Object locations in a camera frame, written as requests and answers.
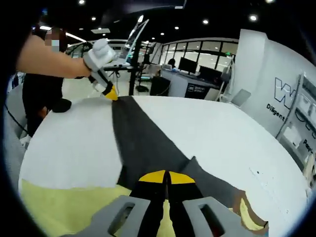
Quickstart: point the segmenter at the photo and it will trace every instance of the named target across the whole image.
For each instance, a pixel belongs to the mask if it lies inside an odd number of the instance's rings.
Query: floor
[[[129,91],[129,77],[130,73],[121,74],[121,77],[116,79],[116,77],[111,77],[113,84],[117,90],[119,96],[128,95]],[[148,89],[151,87],[151,82],[142,82],[141,85],[146,86]],[[82,79],[64,79],[63,83],[63,97],[76,101],[83,98],[99,97],[101,94],[93,89],[88,78]],[[134,88],[134,95],[149,95],[149,92],[138,92]]]

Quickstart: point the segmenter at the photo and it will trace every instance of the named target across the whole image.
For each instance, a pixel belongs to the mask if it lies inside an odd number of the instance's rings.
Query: desk
[[[168,96],[204,99],[208,91],[219,86],[195,76],[162,69],[161,76],[170,81]]]
[[[134,98],[186,157],[196,156],[205,171],[246,191],[255,213],[269,221],[270,237],[293,226],[306,207],[307,182],[261,125],[231,104]],[[20,192],[22,179],[52,189],[114,187],[121,163],[111,113],[104,98],[84,99],[64,114],[50,113],[25,154]]]

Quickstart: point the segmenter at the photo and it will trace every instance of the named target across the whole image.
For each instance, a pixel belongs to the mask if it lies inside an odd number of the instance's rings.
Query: yellow fabric
[[[263,229],[263,226],[259,226],[256,223],[253,222],[251,219],[249,213],[248,213],[248,207],[246,206],[246,203],[243,199],[240,201],[240,214],[242,222],[245,224],[245,226],[252,231],[258,231]]]
[[[118,100],[118,95],[115,92],[115,87],[114,85],[112,86],[111,91],[105,95],[106,98],[110,99],[110,100]]]
[[[22,200],[38,226],[49,236],[58,237],[79,232],[90,225],[94,213],[130,190],[115,188],[42,188],[22,180]],[[173,237],[169,203],[164,202],[163,220],[157,237]]]
[[[164,173],[165,170],[160,170],[149,174],[145,174],[143,177],[139,179],[139,181],[161,184],[163,182]]]
[[[169,171],[171,177],[171,184],[189,184],[195,183],[194,179],[190,178],[185,174],[179,174]]]

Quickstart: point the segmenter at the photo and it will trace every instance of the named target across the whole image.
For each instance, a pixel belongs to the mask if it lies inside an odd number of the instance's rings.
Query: person
[[[42,37],[41,32],[34,31],[34,35]],[[44,36],[45,45],[51,46],[52,50],[65,52],[67,49],[66,33],[59,28],[53,27]],[[37,74],[26,74],[23,84],[22,99],[27,118],[28,134],[33,137],[35,131],[62,98],[62,77],[52,77]]]
[[[171,58],[171,59],[169,60],[168,64],[172,66],[172,69],[174,69],[174,68],[176,67],[176,66],[175,66],[176,60],[174,60],[174,58]]]

